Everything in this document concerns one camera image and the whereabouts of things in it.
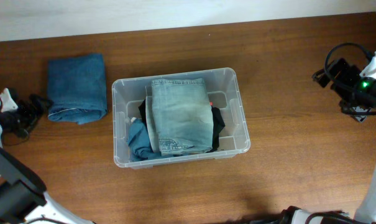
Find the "dark blue jeans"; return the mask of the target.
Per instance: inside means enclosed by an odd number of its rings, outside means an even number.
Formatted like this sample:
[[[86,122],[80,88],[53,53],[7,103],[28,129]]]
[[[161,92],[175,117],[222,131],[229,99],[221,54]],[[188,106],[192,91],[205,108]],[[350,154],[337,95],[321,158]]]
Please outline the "dark blue jeans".
[[[47,96],[53,102],[48,119],[86,124],[108,113],[106,71],[102,54],[50,60]]]

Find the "small blue cloth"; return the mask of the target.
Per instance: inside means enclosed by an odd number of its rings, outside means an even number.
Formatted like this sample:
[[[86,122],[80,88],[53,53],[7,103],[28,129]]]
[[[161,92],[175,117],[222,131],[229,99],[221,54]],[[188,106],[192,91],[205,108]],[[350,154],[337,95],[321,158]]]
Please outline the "small blue cloth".
[[[131,119],[127,144],[131,151],[132,162],[161,158],[161,153],[153,151],[147,128],[139,118]]]

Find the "black garment with red trim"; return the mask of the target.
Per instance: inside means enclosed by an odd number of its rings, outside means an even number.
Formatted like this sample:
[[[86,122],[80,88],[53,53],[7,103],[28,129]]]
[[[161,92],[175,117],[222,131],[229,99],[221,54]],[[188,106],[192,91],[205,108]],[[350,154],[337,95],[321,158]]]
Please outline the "black garment with red trim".
[[[146,102],[145,100],[138,106],[139,114],[141,116],[141,120],[145,127],[147,127],[147,122],[146,122]],[[211,108],[212,114],[213,114],[213,144],[212,144],[212,149],[208,151],[210,152],[215,152],[219,148],[219,136],[221,131],[226,127],[226,124],[222,118],[221,111],[217,107],[212,107]]]

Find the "light blue jeans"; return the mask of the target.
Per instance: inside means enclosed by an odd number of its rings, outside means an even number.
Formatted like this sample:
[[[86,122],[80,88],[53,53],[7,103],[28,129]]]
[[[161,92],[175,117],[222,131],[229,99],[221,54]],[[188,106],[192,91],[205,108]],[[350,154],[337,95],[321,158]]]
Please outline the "light blue jeans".
[[[202,154],[213,148],[213,114],[202,78],[151,82],[147,107],[161,155]]]

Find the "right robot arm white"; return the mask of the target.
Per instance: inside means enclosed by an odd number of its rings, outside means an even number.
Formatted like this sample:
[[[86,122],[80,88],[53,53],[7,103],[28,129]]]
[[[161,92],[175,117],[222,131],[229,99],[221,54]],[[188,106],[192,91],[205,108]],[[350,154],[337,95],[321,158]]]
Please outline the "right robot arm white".
[[[364,68],[350,64],[344,58],[331,60],[331,56],[343,47],[359,49],[367,60]],[[360,44],[346,42],[333,47],[324,60],[323,68],[312,74],[319,86],[330,86],[339,97],[341,113],[350,116],[358,123],[376,116],[376,51]],[[298,223],[376,223],[376,162],[367,192],[350,218],[342,212],[294,213],[292,222]]]

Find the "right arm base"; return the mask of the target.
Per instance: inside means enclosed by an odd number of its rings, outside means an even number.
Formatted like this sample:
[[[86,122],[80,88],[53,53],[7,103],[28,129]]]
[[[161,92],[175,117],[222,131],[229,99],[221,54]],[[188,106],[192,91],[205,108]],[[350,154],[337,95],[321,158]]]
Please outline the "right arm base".
[[[365,224],[347,216],[342,211],[311,213],[298,207],[290,206],[279,215],[249,220],[248,224]]]

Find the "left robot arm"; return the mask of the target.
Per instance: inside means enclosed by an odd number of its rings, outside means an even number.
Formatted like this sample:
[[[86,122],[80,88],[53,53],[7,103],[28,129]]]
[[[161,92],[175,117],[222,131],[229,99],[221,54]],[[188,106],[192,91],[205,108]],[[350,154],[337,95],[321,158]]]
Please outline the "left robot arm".
[[[52,101],[32,94],[29,101],[0,94],[0,223],[85,223],[47,192],[43,180],[4,150],[4,134],[28,140]]]

